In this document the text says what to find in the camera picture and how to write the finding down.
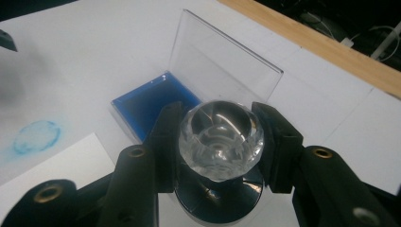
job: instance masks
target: blue foam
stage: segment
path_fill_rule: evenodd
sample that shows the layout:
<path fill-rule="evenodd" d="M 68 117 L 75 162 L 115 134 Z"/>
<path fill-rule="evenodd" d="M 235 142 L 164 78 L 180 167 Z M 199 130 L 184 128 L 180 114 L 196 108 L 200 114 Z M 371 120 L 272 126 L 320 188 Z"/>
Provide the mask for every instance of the blue foam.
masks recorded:
<path fill-rule="evenodd" d="M 144 141 L 153 129 L 160 111 L 167 104 L 181 101 L 189 111 L 201 101 L 171 73 L 160 77 L 112 101 L 134 135 Z"/>

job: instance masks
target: glass sphere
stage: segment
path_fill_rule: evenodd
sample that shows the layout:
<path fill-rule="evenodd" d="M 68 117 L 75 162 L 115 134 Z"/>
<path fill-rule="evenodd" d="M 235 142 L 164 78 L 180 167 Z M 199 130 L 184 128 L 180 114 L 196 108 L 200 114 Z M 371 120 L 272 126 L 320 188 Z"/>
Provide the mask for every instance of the glass sphere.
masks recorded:
<path fill-rule="evenodd" d="M 180 154 L 214 182 L 240 177 L 262 156 L 263 129 L 246 107 L 228 101 L 202 103 L 181 124 Z"/>

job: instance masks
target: round black stand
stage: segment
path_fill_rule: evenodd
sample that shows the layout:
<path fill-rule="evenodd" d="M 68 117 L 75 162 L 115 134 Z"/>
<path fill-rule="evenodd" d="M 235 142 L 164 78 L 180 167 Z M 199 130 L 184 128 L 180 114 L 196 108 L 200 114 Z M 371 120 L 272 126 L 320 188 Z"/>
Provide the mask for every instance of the round black stand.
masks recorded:
<path fill-rule="evenodd" d="M 240 178 L 215 183 L 202 177 L 182 161 L 176 195 L 183 208 L 195 218 L 216 224 L 230 223 L 248 215 L 263 190 L 257 166 Z"/>

